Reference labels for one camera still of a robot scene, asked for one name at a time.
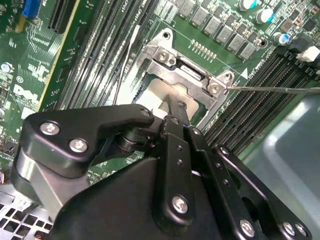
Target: motherboard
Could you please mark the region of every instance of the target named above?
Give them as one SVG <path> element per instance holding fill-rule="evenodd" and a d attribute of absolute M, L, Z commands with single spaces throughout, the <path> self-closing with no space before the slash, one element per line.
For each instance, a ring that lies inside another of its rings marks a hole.
<path fill-rule="evenodd" d="M 168 94 L 211 146 L 243 158 L 303 95 L 217 83 L 309 88 L 320 79 L 318 0 L 4 0 L 0 23 L 3 169 L 30 114 L 115 103 L 152 111 Z M 94 166 L 88 182 L 142 157 Z"/>

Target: blue connector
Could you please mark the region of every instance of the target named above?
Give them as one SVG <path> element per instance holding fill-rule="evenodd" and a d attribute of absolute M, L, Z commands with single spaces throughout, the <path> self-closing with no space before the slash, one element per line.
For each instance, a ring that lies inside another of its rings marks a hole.
<path fill-rule="evenodd" d="M 38 15 L 41 0 L 25 0 L 22 15 L 26 18 L 35 18 Z"/>

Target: white capacitor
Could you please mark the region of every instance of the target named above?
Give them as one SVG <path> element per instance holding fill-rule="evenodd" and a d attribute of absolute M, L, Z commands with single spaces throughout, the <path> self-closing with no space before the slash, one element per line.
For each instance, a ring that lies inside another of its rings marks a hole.
<path fill-rule="evenodd" d="M 267 24 L 274 19 L 274 11 L 271 8 L 260 9 L 255 14 L 255 20 L 258 24 Z"/>
<path fill-rule="evenodd" d="M 240 0 L 238 7 L 241 11 L 248 11 L 257 5 L 257 0 Z"/>
<path fill-rule="evenodd" d="M 290 41 L 290 35 L 286 33 L 276 32 L 272 37 L 273 41 L 279 45 L 286 45 Z"/>

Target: white connector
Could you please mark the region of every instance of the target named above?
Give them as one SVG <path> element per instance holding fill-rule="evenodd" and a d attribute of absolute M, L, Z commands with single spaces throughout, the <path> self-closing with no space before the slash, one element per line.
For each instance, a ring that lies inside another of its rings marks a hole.
<path fill-rule="evenodd" d="M 320 49 L 316 46 L 311 46 L 302 53 L 299 53 L 296 58 L 302 62 L 311 63 L 320 54 Z"/>

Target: black mounting arm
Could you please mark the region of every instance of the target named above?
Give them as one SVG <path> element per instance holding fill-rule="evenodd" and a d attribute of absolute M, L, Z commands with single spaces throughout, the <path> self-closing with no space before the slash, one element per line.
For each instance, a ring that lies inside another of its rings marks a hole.
<path fill-rule="evenodd" d="M 162 120 L 141 105 L 36 113 L 11 178 L 54 220 L 49 239 L 310 240 L 308 228 L 228 149 L 210 149 L 168 97 Z M 88 186 L 90 166 L 144 159 Z"/>

